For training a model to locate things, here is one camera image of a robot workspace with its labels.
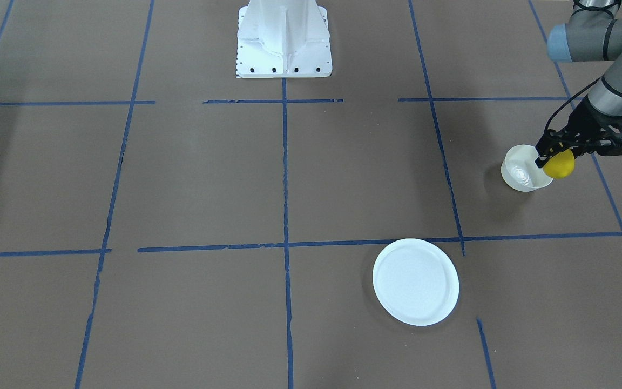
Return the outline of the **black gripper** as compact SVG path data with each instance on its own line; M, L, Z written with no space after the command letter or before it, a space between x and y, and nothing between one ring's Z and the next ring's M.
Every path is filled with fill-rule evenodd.
M548 122L535 146L538 153L536 167L545 167L551 158L566 150L572 150L574 158L595 152L607 155L614 143L600 123L604 118L605 115L595 109L589 97L585 96L570 113L567 125L561 130L552 130Z

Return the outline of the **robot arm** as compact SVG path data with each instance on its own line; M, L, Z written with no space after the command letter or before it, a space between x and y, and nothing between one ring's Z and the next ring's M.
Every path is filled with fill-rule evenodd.
M546 39L546 52L554 62L611 62L589 91L598 112L622 116L622 19L616 14L621 1L575 1L570 19L556 25Z

